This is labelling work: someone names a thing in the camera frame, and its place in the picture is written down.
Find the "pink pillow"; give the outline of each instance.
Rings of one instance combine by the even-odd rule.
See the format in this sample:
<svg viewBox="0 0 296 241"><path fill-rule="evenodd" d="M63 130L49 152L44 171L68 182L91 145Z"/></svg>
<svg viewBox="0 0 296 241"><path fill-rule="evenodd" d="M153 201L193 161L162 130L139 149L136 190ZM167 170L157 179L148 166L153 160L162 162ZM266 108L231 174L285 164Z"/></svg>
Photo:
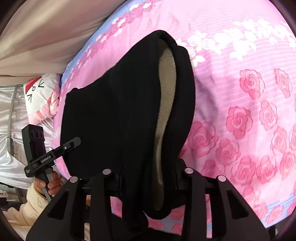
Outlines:
<svg viewBox="0 0 296 241"><path fill-rule="evenodd" d="M44 74L24 85L30 124L37 125L57 113L60 78L60 74Z"/></svg>

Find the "cartoon face print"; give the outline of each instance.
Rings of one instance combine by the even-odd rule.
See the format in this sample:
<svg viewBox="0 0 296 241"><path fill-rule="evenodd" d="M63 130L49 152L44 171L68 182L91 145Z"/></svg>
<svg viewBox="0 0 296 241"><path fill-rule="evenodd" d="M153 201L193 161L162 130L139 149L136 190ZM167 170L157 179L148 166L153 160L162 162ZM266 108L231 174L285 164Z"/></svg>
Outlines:
<svg viewBox="0 0 296 241"><path fill-rule="evenodd" d="M57 74L44 74L26 83L24 90L28 114L37 112L50 102L57 79Z"/></svg>

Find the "drawn eyes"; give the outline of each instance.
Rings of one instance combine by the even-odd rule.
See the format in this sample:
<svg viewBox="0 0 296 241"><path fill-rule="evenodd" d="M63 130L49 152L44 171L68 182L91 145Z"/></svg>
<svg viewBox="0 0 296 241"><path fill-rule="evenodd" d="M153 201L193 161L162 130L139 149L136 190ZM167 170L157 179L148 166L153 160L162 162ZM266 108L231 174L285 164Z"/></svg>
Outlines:
<svg viewBox="0 0 296 241"><path fill-rule="evenodd" d="M42 78L40 79L37 87L44 88L44 86L42 86L42 84L44 84L44 82L41 83L41 81L42 81ZM36 89L36 86L32 86L32 91L34 91L35 89ZM32 94L27 95L27 97L29 97L28 101L30 101L30 103L32 103Z"/></svg>

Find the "cream jacket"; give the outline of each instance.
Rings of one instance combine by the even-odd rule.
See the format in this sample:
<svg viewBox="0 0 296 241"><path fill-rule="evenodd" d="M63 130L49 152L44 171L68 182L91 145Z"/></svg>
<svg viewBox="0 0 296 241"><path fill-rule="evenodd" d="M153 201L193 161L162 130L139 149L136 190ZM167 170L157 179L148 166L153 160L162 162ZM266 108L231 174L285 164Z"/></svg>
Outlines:
<svg viewBox="0 0 296 241"><path fill-rule="evenodd" d="M3 213L14 230L22 237L23 240L25 240L30 228L45 209L47 204L47 200L38 194L34 187L31 186L27 192L27 203L21 205L20 211L10 208L7 212ZM84 236L86 241L90 240L89 223L84 225Z"/></svg>

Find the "beige lining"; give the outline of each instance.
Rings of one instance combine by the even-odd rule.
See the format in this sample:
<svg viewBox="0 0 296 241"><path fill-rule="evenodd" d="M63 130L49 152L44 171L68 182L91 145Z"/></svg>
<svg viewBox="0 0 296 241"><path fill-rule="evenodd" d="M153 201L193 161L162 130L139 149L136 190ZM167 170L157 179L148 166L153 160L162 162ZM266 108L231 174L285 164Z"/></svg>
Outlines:
<svg viewBox="0 0 296 241"><path fill-rule="evenodd" d="M161 88L160 109L153 152L153 206L160 210L163 205L163 176L161 170L161 147L163 135L172 110L176 89L176 66L173 54L163 40L159 40L158 74Z"/></svg>

